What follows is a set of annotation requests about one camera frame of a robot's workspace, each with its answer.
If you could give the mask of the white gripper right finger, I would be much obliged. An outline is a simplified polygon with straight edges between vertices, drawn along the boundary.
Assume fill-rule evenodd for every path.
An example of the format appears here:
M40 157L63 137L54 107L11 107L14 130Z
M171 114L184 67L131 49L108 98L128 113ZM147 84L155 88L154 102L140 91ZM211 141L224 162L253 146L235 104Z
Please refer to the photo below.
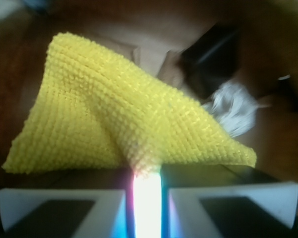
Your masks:
M248 166L164 165L164 238L292 238L298 183Z

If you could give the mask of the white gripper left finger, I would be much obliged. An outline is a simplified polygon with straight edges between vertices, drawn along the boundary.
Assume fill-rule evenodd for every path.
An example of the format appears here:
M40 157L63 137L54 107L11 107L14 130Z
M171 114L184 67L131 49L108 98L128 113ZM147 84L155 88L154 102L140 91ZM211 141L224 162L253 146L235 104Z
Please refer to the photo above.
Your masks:
M0 189L5 238L130 238L134 235L129 169L47 174Z

